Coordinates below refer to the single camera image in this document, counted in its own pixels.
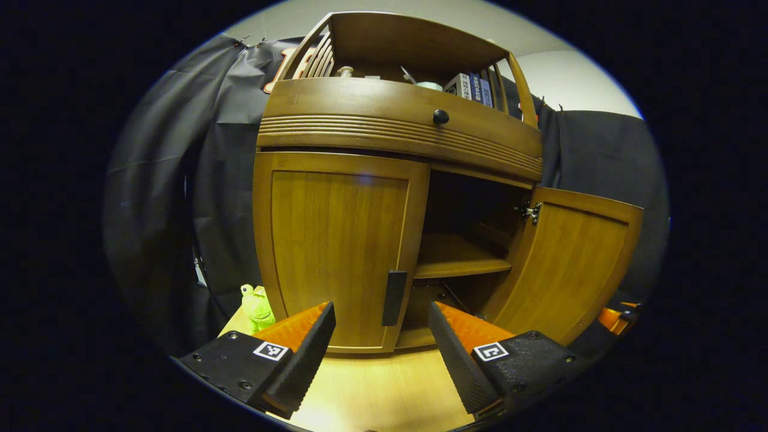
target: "cabinet door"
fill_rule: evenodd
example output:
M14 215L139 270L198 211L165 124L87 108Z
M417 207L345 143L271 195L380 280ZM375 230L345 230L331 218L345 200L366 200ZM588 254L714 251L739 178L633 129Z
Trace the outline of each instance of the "cabinet door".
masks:
M536 188L538 223L528 218L512 270L486 307L514 334L537 330L570 344L595 320L627 272L642 208L587 194Z
M393 351L419 253L428 186L427 164L257 153L253 229L276 318L333 301L336 329L329 351ZM405 271L407 278L389 293L385 311L390 271ZM395 325L382 326L384 313L394 314Z

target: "metal hinge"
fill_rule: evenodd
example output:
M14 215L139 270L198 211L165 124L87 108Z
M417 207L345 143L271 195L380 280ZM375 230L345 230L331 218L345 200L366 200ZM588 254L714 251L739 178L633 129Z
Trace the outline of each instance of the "metal hinge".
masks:
M539 211L541 210L541 203L537 202L533 208L530 208L529 205L531 205L531 202L526 201L522 207L515 207L515 211L522 215L523 220L528 219L528 216L530 216L531 222L536 225L538 224L538 215Z

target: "drawer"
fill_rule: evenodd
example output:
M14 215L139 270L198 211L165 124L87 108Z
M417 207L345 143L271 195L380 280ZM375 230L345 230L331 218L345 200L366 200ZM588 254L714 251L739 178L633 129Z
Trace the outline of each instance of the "drawer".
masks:
M435 110L449 121L436 124ZM541 180L538 129L478 102L394 81L278 81L257 146L391 151Z

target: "ceiling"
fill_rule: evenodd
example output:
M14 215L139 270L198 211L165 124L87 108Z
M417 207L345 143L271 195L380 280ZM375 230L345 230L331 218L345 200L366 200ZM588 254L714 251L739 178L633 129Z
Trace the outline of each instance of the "ceiling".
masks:
M261 38L304 36L328 12L341 11L393 12L440 22L491 38L518 58L537 52L575 51L566 41L526 18L481 0L288 0L258 11L226 33L235 37L252 35L248 41L251 44Z

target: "book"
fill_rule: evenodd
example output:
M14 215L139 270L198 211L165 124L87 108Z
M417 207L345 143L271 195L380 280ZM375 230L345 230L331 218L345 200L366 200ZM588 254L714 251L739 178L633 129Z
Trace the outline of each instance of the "book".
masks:
M480 71L480 88L482 89L483 103L494 108L496 106L496 103L494 103L496 95L493 94L493 89L491 88L491 76L488 69Z
M472 100L482 103L482 90L480 89L480 75L469 74L469 87L472 90Z
M483 78L480 78L480 89L482 90L482 104L493 108L491 85Z
M472 100L472 90L469 88L469 75L467 74L456 75L442 90L446 93Z

